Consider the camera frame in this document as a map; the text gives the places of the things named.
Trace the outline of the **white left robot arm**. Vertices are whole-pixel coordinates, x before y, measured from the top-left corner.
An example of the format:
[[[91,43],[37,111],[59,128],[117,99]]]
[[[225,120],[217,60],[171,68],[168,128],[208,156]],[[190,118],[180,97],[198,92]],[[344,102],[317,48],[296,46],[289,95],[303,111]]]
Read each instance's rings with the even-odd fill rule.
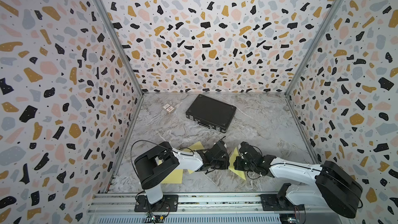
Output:
[[[162,142],[131,160],[131,163],[150,205],[163,201],[161,182],[175,170],[209,173],[227,170],[230,166],[227,145],[223,139],[210,149],[189,148],[187,151],[173,148],[169,142]]]

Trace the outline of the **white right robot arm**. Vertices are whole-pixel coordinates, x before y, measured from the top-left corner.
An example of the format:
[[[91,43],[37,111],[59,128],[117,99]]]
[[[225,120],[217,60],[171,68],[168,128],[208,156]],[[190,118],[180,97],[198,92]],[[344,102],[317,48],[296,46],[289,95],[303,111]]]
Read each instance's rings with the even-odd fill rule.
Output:
[[[328,207],[335,213],[353,219],[363,208],[362,186],[333,161],[323,164],[292,162],[273,155],[263,155],[255,146],[241,142],[234,161],[236,171],[254,172],[260,177],[284,178],[279,192],[266,200],[272,208],[315,205]]]

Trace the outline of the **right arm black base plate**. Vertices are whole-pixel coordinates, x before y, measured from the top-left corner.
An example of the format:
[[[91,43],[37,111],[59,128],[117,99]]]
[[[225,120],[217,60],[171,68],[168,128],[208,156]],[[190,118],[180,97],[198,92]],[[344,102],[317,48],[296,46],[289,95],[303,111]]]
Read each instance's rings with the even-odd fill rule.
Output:
[[[285,197],[278,198],[277,194],[261,194],[260,202],[263,211],[303,211],[304,205],[293,205]]]

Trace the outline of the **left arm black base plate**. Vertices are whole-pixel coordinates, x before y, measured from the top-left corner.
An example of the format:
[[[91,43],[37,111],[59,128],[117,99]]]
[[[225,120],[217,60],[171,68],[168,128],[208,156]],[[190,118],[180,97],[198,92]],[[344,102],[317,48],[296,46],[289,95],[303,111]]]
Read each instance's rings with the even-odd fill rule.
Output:
[[[164,195],[159,202],[150,204],[145,195],[139,195],[136,197],[134,211],[137,213],[176,212],[178,208],[178,200],[178,195]]]

